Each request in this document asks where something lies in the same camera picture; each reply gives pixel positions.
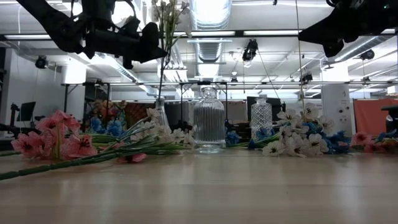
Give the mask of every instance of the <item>ventilation duct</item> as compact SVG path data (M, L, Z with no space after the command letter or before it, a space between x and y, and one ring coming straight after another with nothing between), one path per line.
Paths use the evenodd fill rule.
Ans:
M190 0L193 30L223 30L228 26L232 0ZM217 76L223 52L220 43L196 43L195 50L199 75L207 78Z
M347 48L343 49L340 53L334 56L332 61L335 62L344 62L348 59L351 59L355 56L358 56L368 50L371 50L373 47L393 38L393 36L375 36L375 37L363 37L362 39L356 41L351 44Z

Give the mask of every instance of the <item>desk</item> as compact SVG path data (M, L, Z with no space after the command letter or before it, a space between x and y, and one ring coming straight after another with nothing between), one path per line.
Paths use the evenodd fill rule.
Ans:
M0 158L3 172L35 166ZM397 223L398 157L150 157L0 182L1 223Z

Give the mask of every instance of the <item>ceiling pipe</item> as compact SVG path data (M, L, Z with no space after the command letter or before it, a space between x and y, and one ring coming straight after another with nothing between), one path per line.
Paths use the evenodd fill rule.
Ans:
M232 0L190 0L191 22L193 30L223 30L226 29L231 15ZM223 43L196 43L196 58L198 62L208 64L197 65L202 77L217 76L221 62Z

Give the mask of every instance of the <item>glass vase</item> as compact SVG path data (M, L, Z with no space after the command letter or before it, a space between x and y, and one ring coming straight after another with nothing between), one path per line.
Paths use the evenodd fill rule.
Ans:
M164 99L156 99L156 110L159 112L158 122L161 126L169 127L169 121L167 120L166 111L164 110Z
M271 134L272 105L267 103L267 95L260 95L257 103L251 106L251 138L257 140L257 132L264 128Z
M224 105L217 100L213 87L202 89L202 99L195 105L195 149L200 153L219 153L225 149Z

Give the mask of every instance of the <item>white wall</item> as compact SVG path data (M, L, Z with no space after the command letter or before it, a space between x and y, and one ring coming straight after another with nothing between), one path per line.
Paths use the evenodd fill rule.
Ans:
M19 57L13 49L7 49L5 68L7 74L4 76L0 123L10 123L12 103L21 107L23 103L35 101L33 116L48 116L63 109L65 88L60 85L63 79L59 72L39 70L34 62ZM24 127L22 122L15 124Z

